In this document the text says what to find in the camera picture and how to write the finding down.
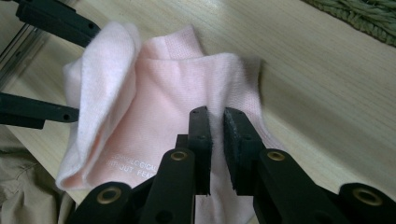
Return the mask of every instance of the screw hole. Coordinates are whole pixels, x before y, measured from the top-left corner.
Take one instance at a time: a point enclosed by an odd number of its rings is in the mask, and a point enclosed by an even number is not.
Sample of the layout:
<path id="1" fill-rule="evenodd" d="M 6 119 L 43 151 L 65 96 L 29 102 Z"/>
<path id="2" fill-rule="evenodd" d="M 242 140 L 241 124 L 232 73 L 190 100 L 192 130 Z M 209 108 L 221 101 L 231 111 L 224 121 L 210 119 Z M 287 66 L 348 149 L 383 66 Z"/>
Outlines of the screw hole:
<path id="1" fill-rule="evenodd" d="M 279 152 L 268 152 L 267 156 L 273 161 L 283 161 L 285 160 L 285 156 Z"/>
<path id="2" fill-rule="evenodd" d="M 188 157 L 187 153 L 183 151 L 177 151 L 171 154 L 171 158 L 174 161 L 183 161 Z"/>
<path id="3" fill-rule="evenodd" d="M 368 189 L 358 188 L 354 189 L 352 193 L 353 196 L 355 196 L 355 198 L 357 198 L 362 203 L 366 203 L 371 206 L 379 206 L 382 204 L 382 199 Z"/>
<path id="4" fill-rule="evenodd" d="M 65 115 L 64 115 L 64 120 L 70 120 L 70 115 L 65 114 Z"/>
<path id="5" fill-rule="evenodd" d="M 158 223 L 169 223 L 172 219 L 173 215 L 169 211 L 161 211 L 155 216 L 155 220 L 157 220 Z"/>
<path id="6" fill-rule="evenodd" d="M 109 187 L 107 189 L 102 190 L 96 201 L 101 204 L 114 203 L 121 196 L 121 189 L 117 187 Z"/>

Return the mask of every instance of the pink cloth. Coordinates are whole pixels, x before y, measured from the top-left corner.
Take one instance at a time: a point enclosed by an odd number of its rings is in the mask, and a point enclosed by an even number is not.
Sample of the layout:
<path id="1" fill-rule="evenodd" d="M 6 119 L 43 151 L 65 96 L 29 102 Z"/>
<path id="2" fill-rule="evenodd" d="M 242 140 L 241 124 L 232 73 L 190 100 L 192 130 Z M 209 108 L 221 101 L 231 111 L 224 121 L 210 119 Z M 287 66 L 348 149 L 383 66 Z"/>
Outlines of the pink cloth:
<path id="1" fill-rule="evenodd" d="M 163 153 L 188 133 L 189 113 L 206 105 L 213 138 L 211 193 L 197 196 L 196 223 L 246 223 L 252 198 L 237 197 L 223 155 L 225 106 L 243 110 L 268 147 L 281 148 L 262 122 L 259 60 L 204 56 L 192 30 L 143 46 L 132 24 L 111 22 L 64 69 L 67 103 L 80 109 L 57 177 L 62 189 L 108 181 L 135 187 L 156 174 Z"/>

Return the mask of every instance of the light wood surface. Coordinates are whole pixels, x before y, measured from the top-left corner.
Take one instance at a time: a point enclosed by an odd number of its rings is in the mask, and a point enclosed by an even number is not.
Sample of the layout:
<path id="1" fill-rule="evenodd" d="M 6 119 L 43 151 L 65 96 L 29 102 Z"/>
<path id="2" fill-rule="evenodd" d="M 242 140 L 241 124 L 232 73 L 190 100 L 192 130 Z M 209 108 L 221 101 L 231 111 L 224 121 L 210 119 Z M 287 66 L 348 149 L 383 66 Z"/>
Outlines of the light wood surface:
<path id="1" fill-rule="evenodd" d="M 264 119 L 317 184 L 348 182 L 396 199 L 396 49 L 299 0 L 80 0 L 103 27 L 133 22 L 143 39 L 193 24 L 207 54 L 259 55 Z M 64 105 L 62 67 L 83 49 L 52 36 L 7 92 Z M 9 127 L 56 176 L 69 126 Z M 86 191 L 73 191 L 79 203 Z"/>

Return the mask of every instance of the wood grain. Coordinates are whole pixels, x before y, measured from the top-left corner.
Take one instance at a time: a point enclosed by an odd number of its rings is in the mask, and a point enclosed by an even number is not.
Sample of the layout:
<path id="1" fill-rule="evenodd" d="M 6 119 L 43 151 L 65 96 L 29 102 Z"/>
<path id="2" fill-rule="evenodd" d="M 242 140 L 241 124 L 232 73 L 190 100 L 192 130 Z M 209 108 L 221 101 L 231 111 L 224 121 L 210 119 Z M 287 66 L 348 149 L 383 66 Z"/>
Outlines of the wood grain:
<path id="1" fill-rule="evenodd" d="M 396 199 L 396 49 L 297 0 L 81 0 L 103 27 L 133 22 L 143 39 L 193 24 L 207 54 L 263 60 L 264 120 L 322 187 L 361 182 Z M 83 49 L 51 37 L 7 91 L 64 104 L 62 67 Z M 68 126 L 9 127 L 56 176 Z M 79 203 L 86 192 L 72 192 Z"/>

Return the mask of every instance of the black plastic part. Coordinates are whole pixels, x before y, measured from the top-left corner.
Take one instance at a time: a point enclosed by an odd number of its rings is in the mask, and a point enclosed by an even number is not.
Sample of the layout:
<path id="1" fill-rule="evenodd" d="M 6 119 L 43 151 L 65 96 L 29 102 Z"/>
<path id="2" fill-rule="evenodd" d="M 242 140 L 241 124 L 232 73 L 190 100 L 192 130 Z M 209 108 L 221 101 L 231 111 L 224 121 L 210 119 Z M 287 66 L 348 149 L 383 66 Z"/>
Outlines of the black plastic part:
<path id="1" fill-rule="evenodd" d="M 349 223 L 288 153 L 263 150 L 257 168 L 282 223 Z"/>
<path id="2" fill-rule="evenodd" d="M 98 197 L 103 190 L 119 189 L 120 197 L 113 203 L 99 203 Z M 86 223 L 107 223 L 123 224 L 128 223 L 125 215 L 130 212 L 129 201 L 131 188 L 122 183 L 108 182 L 93 189 L 78 207 L 77 211 L 70 217 L 70 224 Z"/>
<path id="3" fill-rule="evenodd" d="M 175 148 L 163 155 L 139 223 L 193 223 L 194 153 Z"/>
<path id="4" fill-rule="evenodd" d="M 17 17 L 21 21 L 57 35 L 67 41 L 87 47 L 100 28 L 56 0 L 21 0 Z"/>
<path id="5" fill-rule="evenodd" d="M 108 182 L 100 185 L 88 194 L 67 223 L 136 224 L 139 222 L 153 180 L 152 177 L 134 189 L 120 182 Z M 98 201 L 103 190 L 110 189 L 107 191 L 108 196 L 114 196 L 114 188 L 120 189 L 121 192 L 115 202 L 100 203 Z"/>
<path id="6" fill-rule="evenodd" d="M 396 202 L 378 189 L 360 183 L 345 184 L 338 198 L 353 223 L 396 223 Z"/>
<path id="7" fill-rule="evenodd" d="M 240 110 L 224 111 L 224 154 L 237 195 L 253 195 L 254 163 L 265 148 L 262 139 Z"/>
<path id="8" fill-rule="evenodd" d="M 206 106 L 190 112 L 188 149 L 195 154 L 196 194 L 210 194 L 212 135 Z"/>
<path id="9" fill-rule="evenodd" d="M 1 124 L 42 129 L 46 119 L 75 122 L 78 109 L 0 92 Z"/>

